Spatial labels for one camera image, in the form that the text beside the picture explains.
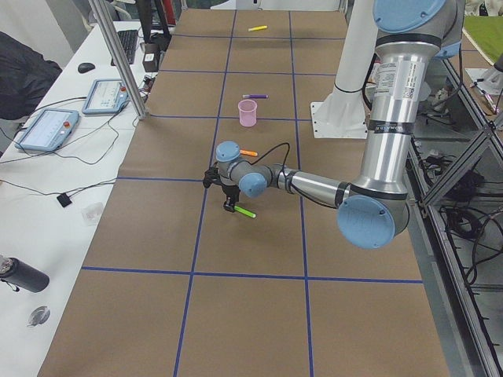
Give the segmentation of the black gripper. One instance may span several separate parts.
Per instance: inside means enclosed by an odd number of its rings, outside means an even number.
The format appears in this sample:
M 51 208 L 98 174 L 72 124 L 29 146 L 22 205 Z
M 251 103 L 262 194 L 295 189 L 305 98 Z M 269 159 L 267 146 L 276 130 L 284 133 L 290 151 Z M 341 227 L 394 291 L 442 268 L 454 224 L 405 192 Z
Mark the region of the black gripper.
M 226 201 L 223 203 L 223 208 L 228 212 L 232 212 L 233 205 L 239 201 L 240 189 L 237 185 L 222 184 L 221 187 L 226 195 Z

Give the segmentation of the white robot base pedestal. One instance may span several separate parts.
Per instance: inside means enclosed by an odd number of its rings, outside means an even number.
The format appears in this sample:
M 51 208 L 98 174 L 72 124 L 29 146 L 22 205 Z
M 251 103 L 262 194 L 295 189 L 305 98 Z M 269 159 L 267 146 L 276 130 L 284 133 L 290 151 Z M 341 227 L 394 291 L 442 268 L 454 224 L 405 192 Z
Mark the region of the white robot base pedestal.
M 310 104 L 316 138 L 366 138 L 362 87 L 378 33 L 373 4 L 372 0 L 354 2 L 333 90 L 324 101 Z

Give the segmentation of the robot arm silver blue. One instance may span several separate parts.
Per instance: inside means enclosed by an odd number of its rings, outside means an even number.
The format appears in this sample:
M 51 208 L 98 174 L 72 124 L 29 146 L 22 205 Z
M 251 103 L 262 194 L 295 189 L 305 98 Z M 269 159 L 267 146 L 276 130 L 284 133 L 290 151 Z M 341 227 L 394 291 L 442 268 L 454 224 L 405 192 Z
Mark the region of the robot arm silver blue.
M 204 185 L 219 185 L 225 208 L 239 195 L 254 198 L 267 188 L 283 189 L 338 211 L 344 237 L 365 249 L 382 247 L 407 226 L 409 208 L 403 181 L 413 136 L 420 88 L 431 59 L 451 57 L 461 44 L 462 1 L 377 1 L 375 52 L 380 59 L 377 88 L 367 126 L 360 174 L 351 182 L 261 165 L 241 157 L 238 145 L 222 142 Z

